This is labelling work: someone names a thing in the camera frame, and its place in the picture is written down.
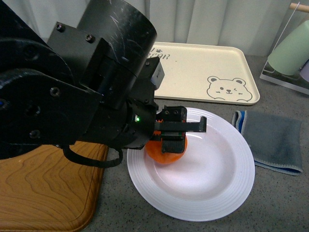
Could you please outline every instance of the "white plate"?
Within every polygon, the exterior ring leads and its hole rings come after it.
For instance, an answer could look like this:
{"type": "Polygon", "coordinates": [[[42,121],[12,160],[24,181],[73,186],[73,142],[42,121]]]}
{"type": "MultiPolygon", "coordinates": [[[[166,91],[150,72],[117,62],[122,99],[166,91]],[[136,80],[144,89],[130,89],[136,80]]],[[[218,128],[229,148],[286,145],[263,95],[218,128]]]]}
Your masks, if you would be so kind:
{"type": "Polygon", "coordinates": [[[187,132],[184,156],[162,165],[145,149],[128,150],[128,170],[138,192],[161,212],[188,221],[222,218],[247,199],[254,182],[253,156],[230,123],[204,110],[187,110],[188,122],[207,118],[207,132],[187,132]]]}

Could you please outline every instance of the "green cup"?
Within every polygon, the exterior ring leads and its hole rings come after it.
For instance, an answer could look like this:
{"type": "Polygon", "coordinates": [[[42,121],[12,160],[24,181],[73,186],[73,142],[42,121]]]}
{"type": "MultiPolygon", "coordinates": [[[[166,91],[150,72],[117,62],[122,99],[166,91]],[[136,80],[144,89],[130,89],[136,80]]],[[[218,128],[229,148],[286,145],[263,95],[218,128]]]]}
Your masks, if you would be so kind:
{"type": "Polygon", "coordinates": [[[294,75],[309,59],[309,20],[292,31],[268,56],[271,67],[294,75]]]}

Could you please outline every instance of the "orange fruit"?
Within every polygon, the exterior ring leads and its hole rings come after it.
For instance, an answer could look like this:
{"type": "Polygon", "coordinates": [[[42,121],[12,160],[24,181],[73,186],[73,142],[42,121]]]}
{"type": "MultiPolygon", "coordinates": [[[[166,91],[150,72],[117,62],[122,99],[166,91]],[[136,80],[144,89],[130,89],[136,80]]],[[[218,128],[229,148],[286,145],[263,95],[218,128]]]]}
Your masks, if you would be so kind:
{"type": "Polygon", "coordinates": [[[162,153],[162,141],[149,141],[145,145],[147,154],[156,162],[161,164],[170,164],[179,160],[185,153],[188,146],[187,136],[185,137],[184,152],[182,153],[162,153]]]}

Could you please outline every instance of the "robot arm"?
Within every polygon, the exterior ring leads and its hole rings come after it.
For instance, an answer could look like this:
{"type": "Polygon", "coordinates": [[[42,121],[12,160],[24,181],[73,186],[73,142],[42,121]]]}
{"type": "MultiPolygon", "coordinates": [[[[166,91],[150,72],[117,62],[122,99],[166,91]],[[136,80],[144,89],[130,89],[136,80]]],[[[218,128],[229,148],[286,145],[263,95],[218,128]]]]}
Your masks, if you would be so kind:
{"type": "Polygon", "coordinates": [[[164,72],[147,59],[156,31],[126,2],[92,0],[77,28],[56,23],[47,44],[1,0],[0,11],[0,159],[51,144],[74,162],[110,167],[121,158],[86,161],[69,145],[106,144],[121,156],[163,139],[163,152],[181,153],[186,131],[206,131],[206,118],[187,123],[184,107],[157,114],[164,72]]]}

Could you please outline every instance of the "wood grain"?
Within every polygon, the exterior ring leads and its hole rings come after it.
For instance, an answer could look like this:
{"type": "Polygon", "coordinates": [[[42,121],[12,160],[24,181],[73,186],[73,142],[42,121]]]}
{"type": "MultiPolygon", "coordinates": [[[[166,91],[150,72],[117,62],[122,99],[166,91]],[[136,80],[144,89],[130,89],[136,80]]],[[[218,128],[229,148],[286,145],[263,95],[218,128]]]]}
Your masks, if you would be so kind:
{"type": "MultiPolygon", "coordinates": [[[[84,142],[71,149],[98,160],[108,153],[84,142]]],[[[0,160],[0,231],[81,230],[95,212],[103,172],[70,162],[52,145],[0,160]]]]}

